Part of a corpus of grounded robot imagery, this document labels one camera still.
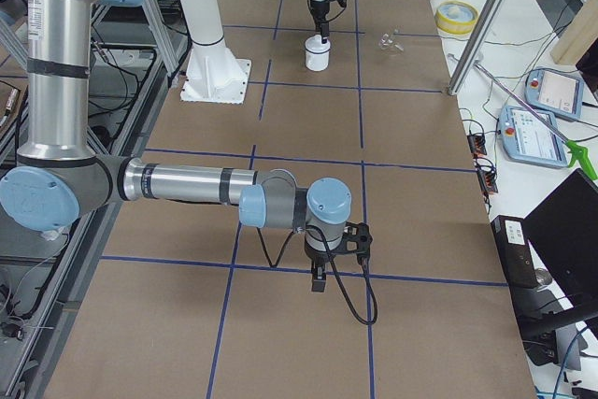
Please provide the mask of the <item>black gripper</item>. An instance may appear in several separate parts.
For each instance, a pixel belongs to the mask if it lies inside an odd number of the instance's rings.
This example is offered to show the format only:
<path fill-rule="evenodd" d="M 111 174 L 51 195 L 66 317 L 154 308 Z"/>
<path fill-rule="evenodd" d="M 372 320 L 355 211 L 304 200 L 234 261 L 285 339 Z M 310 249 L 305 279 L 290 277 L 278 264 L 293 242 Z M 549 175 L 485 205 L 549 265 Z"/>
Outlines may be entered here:
<path fill-rule="evenodd" d="M 309 11 L 314 22 L 319 22 L 319 32 L 322 41 L 328 40 L 328 20 L 330 2 L 328 0 L 309 0 Z"/>
<path fill-rule="evenodd" d="M 311 260 L 311 291 L 325 292 L 325 265 L 335 258 L 335 254 L 328 254 L 326 251 L 319 251 L 311 247 L 305 247 L 305 253 Z"/>

